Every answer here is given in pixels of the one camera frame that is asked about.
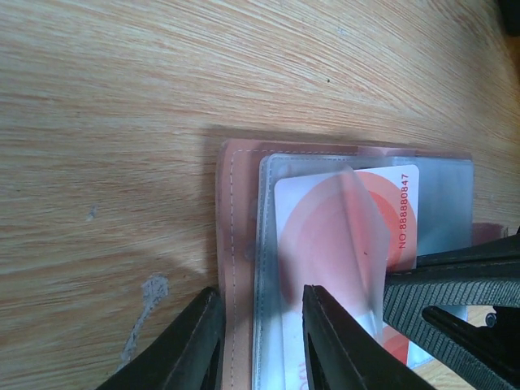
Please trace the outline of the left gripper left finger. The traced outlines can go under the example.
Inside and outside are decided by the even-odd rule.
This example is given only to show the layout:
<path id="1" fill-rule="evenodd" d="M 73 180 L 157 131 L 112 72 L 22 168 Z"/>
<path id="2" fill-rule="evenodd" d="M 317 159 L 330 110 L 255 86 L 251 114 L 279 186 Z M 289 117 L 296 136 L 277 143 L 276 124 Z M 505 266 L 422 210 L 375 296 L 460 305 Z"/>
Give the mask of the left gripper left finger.
<path id="1" fill-rule="evenodd" d="M 202 289 L 146 350 L 97 389 L 220 389 L 225 324 L 219 290 Z"/>

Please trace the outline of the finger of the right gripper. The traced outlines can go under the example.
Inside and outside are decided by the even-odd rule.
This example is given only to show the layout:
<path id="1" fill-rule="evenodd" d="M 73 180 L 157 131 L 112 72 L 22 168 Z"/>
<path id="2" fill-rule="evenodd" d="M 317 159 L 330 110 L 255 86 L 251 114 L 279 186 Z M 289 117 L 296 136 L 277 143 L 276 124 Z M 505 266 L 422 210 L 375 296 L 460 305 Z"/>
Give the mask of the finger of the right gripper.
<path id="1" fill-rule="evenodd" d="M 519 235 L 497 226 L 418 237 L 412 271 L 391 271 L 383 345 L 409 368 L 430 358 L 476 389 L 519 387 Z"/>

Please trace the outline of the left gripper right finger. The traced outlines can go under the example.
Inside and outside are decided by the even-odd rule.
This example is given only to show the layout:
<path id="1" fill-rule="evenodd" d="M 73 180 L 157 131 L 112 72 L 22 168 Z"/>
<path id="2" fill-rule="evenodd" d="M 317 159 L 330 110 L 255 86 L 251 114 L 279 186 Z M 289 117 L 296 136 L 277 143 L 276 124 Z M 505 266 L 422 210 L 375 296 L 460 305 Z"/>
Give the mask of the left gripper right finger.
<path id="1" fill-rule="evenodd" d="M 432 389 L 395 359 L 322 286 L 303 292 L 305 366 L 310 389 Z"/>

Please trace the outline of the red circle white card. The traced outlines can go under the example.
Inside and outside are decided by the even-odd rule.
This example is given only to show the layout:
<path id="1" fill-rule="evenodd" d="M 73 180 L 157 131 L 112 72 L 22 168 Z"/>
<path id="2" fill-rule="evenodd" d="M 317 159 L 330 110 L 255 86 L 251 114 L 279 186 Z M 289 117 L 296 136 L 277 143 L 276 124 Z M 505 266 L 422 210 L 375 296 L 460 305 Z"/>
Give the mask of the red circle white card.
<path id="1" fill-rule="evenodd" d="M 414 268 L 419 171 L 413 165 L 299 176 L 275 184 L 283 388 L 305 389 L 302 295 L 323 286 L 393 357 L 409 341 L 382 322 L 384 275 Z"/>

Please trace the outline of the pink card holder wallet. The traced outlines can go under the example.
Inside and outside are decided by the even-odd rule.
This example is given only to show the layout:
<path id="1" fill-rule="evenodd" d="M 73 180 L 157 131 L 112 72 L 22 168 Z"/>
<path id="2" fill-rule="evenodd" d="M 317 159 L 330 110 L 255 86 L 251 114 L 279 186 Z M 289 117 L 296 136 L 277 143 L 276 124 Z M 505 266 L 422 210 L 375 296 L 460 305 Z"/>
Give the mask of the pink card holder wallet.
<path id="1" fill-rule="evenodd" d="M 474 166 L 469 154 L 373 145 L 330 145 L 230 139 L 219 152 L 216 227 L 219 289 L 226 309 L 224 389 L 253 387 L 254 295 L 257 266 L 274 246 L 274 185 L 280 177 L 351 167 L 416 165 L 419 186 L 420 254 L 461 249 L 509 236 L 508 228 L 473 220 Z"/>

